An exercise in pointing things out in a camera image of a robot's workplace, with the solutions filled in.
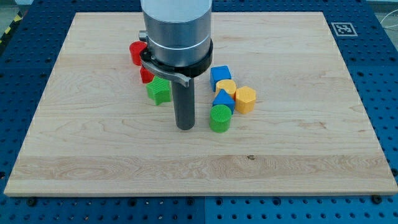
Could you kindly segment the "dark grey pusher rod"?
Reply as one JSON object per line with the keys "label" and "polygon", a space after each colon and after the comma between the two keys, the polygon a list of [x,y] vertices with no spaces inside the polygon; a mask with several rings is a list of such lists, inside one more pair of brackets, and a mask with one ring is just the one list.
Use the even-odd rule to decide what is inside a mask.
{"label": "dark grey pusher rod", "polygon": [[179,129],[189,130],[195,125],[195,82],[189,81],[189,87],[172,82],[175,122]]}

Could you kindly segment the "black tool clamp ring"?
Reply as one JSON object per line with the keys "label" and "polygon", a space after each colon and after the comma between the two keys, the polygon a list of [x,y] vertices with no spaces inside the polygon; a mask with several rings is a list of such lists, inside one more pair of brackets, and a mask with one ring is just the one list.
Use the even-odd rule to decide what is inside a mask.
{"label": "black tool clamp ring", "polygon": [[201,75],[210,67],[213,60],[213,41],[210,39],[209,51],[203,59],[186,67],[174,67],[158,61],[147,47],[140,52],[140,58],[142,67],[153,75],[188,88],[191,79]]}

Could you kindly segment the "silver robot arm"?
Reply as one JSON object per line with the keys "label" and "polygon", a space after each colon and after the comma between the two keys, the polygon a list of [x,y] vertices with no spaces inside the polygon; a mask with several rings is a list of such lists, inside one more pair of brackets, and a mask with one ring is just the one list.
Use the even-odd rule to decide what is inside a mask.
{"label": "silver robot arm", "polygon": [[179,129],[195,125],[195,78],[213,59],[212,2],[209,0],[142,0],[147,44],[141,63],[172,87],[175,122]]}

